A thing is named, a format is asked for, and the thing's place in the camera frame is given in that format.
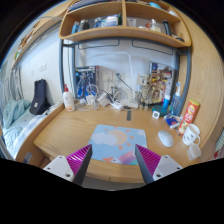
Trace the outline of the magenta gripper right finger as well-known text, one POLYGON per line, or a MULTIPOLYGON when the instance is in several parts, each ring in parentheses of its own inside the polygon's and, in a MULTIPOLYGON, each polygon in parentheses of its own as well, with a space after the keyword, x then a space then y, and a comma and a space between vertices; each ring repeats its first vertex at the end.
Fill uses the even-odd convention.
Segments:
POLYGON ((140 145, 135 145, 135 156, 145 184, 150 184, 182 169, 182 166, 169 155, 159 156, 140 145))

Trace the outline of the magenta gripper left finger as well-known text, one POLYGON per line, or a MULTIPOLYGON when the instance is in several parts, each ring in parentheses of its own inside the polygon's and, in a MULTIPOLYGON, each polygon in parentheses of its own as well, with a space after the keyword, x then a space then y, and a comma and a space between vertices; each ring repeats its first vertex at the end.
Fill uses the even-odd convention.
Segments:
POLYGON ((57 156, 44 170, 81 186, 91 156, 92 145, 87 145, 68 156, 57 156))

